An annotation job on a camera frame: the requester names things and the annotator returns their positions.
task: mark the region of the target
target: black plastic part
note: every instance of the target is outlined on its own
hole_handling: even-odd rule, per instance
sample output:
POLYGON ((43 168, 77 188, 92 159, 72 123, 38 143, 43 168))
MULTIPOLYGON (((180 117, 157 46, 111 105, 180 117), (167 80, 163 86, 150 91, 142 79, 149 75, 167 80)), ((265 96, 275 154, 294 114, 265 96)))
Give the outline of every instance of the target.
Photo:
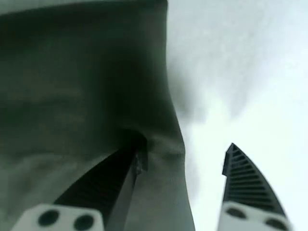
POLYGON ((237 208, 229 208, 226 213, 228 213, 229 215, 236 217, 236 218, 240 218, 240 219, 247 219, 247 216, 245 215, 244 212, 242 212, 241 210, 237 209, 237 208))
POLYGON ((288 228, 286 227, 285 224, 283 224, 281 221, 276 220, 276 219, 268 219, 265 222, 266 225, 271 226, 277 230, 283 230, 283 231, 287 231, 288 228))
POLYGON ((227 177, 223 201, 234 201, 285 216, 262 173, 233 143, 226 152, 222 174, 227 177))
POLYGON ((91 229, 94 224, 94 218, 91 215, 82 215, 74 222, 74 228, 77 231, 86 231, 91 229))
POLYGON ((38 219, 38 224, 42 227, 53 225, 59 218, 59 211, 52 209, 44 212, 38 219))
POLYGON ((55 204, 97 209, 106 231, 123 230, 137 174, 144 169, 137 156, 146 159, 147 155, 146 139, 132 135, 127 146, 77 180, 55 204))

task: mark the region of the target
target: gray cloth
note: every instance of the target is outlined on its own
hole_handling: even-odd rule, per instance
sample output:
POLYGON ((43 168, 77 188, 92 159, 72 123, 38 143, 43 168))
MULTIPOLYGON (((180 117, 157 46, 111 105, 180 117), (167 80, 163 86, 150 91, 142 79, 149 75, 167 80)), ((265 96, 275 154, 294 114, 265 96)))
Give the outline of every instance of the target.
POLYGON ((128 128, 148 139, 149 171, 137 179, 125 230, 194 230, 167 86, 166 14, 166 1, 140 0, 0 16, 1 231, 52 203, 128 128))

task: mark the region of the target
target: black ribbed piece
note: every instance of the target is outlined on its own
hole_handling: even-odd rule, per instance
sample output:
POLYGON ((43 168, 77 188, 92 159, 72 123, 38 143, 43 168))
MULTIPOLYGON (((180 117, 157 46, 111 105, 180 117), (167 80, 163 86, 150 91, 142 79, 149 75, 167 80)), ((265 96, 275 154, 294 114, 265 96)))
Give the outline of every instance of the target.
POLYGON ((223 201, 234 201, 285 216, 270 185, 235 144, 226 152, 222 174, 227 177, 223 201))

